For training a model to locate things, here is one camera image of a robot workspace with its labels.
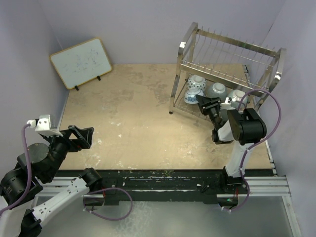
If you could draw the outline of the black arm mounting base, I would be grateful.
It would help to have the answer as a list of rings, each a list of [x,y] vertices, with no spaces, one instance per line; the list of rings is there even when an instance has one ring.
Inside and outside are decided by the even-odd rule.
[[[92,197],[104,205],[121,201],[218,202],[235,205],[248,185],[240,177],[228,177],[224,170],[95,170],[80,175]]]

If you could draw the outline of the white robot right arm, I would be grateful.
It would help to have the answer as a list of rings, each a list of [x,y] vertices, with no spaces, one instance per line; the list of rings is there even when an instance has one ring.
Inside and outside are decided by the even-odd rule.
[[[223,120],[220,117],[220,98],[197,95],[196,99],[200,112],[213,124],[212,141],[215,144],[235,143],[232,158],[224,167],[227,177],[219,182],[223,192],[231,193],[237,188],[235,178],[244,175],[243,165],[248,161],[253,145],[267,135],[266,125],[253,108],[242,112],[232,108],[227,110],[227,120]]]

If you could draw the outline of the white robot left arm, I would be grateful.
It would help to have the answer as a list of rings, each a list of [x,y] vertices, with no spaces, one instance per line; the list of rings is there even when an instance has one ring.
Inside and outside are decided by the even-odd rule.
[[[68,153],[90,149],[93,133],[93,127],[80,129],[70,125],[59,131],[35,120],[28,121],[22,128],[24,153],[0,182],[2,237],[36,237],[49,219],[71,201],[101,190],[101,176],[87,168],[65,190],[40,207],[31,207],[43,190],[42,185],[53,181]]]

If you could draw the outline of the blue floral rim bowl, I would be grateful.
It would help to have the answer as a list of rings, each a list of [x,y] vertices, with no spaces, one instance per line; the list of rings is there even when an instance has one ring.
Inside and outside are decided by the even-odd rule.
[[[204,96],[204,92],[199,88],[194,88],[193,90],[187,90],[184,94],[184,102],[187,104],[197,104],[197,95]]]

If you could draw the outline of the grey hexagon red-rim bowl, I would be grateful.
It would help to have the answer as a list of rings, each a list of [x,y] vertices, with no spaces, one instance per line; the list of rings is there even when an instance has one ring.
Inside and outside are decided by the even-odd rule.
[[[221,100],[225,100],[227,97],[227,88],[221,83],[213,83],[206,89],[206,95],[209,98],[219,97]]]

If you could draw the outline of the mint green bowl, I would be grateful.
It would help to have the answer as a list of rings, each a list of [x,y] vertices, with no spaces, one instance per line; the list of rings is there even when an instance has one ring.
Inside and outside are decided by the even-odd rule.
[[[245,95],[244,91],[237,90],[237,89],[229,92],[227,97],[229,99],[229,103],[230,103],[231,107],[237,109],[239,106],[239,103],[244,95]]]

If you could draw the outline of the dark blue patterned bowl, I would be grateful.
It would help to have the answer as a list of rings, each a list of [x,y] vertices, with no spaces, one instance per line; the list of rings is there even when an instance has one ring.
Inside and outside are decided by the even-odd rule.
[[[206,79],[201,76],[192,75],[187,80],[187,90],[194,91],[196,88],[204,91],[206,88]]]

